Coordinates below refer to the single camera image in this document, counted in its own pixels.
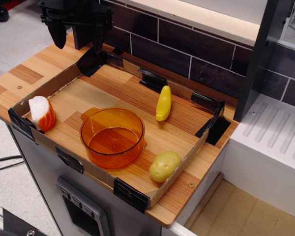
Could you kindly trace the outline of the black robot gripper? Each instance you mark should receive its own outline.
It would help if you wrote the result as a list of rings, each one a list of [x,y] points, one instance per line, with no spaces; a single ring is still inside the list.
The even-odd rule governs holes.
[[[96,0],[41,0],[41,21],[48,27],[54,44],[63,49],[66,43],[66,25],[92,27],[94,52],[102,51],[105,31],[113,29],[111,7]]]

